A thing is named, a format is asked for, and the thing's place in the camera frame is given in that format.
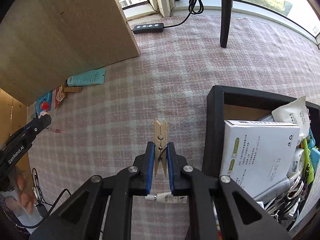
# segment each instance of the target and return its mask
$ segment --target blue gripper pad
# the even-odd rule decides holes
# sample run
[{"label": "blue gripper pad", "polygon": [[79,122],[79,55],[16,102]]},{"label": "blue gripper pad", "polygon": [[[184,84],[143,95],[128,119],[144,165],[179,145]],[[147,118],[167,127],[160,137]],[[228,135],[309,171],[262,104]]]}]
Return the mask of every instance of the blue gripper pad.
[{"label": "blue gripper pad", "polygon": [[173,174],[173,166],[172,166],[172,159],[171,159],[171,152],[170,152],[169,144],[167,144],[167,162],[168,162],[169,185],[170,185],[171,193],[173,194],[174,174]]},{"label": "blue gripper pad", "polygon": [[147,182],[146,182],[146,191],[147,194],[150,194],[151,186],[152,186],[152,174],[153,174],[153,164],[155,162],[155,145],[153,144],[153,147],[151,147],[151,150],[149,152],[149,160],[148,160],[148,169],[147,169]]}]

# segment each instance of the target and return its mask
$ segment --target black connector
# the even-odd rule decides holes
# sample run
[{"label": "black connector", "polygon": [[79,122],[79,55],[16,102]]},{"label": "black connector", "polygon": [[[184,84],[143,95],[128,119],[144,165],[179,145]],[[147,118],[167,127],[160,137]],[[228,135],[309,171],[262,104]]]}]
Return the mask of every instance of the black connector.
[{"label": "black connector", "polygon": [[150,23],[150,24],[141,24],[136,25],[132,32],[134,34],[138,33],[160,33],[163,32],[164,24],[163,23]]},{"label": "black connector", "polygon": [[36,205],[36,208],[42,218],[45,218],[47,216],[48,211],[43,204],[40,203],[40,204]]}]

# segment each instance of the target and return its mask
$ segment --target white window sill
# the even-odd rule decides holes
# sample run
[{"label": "white window sill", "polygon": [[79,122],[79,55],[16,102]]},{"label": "white window sill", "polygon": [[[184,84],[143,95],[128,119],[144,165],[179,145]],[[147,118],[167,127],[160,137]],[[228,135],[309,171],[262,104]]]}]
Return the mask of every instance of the white window sill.
[{"label": "white window sill", "polygon": [[123,10],[127,21],[157,13],[150,4],[142,4]]},{"label": "white window sill", "polygon": [[[181,11],[188,10],[188,1],[189,0],[177,1],[175,3],[175,8],[173,9],[173,15],[181,15]],[[202,15],[221,15],[221,0],[202,0],[202,3],[204,5],[204,12],[202,13]],[[272,22],[278,23],[282,26],[290,28],[291,30],[294,30],[297,33],[300,33],[301,35],[303,35],[315,44],[319,43],[319,41],[317,41],[316,38],[312,36],[309,32],[307,32],[305,29],[301,28],[294,22],[286,19],[285,17],[282,17],[274,12],[260,8],[258,6],[233,1],[231,16],[237,18],[247,17],[244,14],[254,16],[254,18],[249,18],[255,21],[265,22],[263,19],[267,19]]]}]

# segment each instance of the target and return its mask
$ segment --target pink checkered cloth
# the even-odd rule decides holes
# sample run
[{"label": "pink checkered cloth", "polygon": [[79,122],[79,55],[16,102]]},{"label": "pink checkered cloth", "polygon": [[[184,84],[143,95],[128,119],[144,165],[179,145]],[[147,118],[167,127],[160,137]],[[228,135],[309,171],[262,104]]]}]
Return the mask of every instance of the pink checkered cloth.
[{"label": "pink checkered cloth", "polygon": [[[183,17],[164,19],[165,25]],[[162,33],[135,35],[141,55],[106,67],[103,85],[69,93],[52,112],[52,128],[29,150],[46,201],[74,192],[90,176],[115,175],[153,140],[156,119],[168,122],[168,141],[201,169],[206,96],[213,85],[257,89],[320,103],[320,51],[299,34],[247,18],[232,18],[228,47],[220,47],[220,17],[194,16]],[[168,192],[162,171],[152,193]],[[184,239],[187,204],[134,197],[131,239]]]}]

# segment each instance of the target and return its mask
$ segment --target teal tube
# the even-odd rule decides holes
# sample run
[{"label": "teal tube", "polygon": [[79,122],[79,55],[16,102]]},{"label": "teal tube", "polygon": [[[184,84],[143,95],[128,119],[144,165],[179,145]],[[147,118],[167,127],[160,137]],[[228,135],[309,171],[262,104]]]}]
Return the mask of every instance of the teal tube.
[{"label": "teal tube", "polygon": [[76,76],[69,77],[67,79],[67,84],[69,87],[103,84],[105,74],[105,68],[88,71]]}]

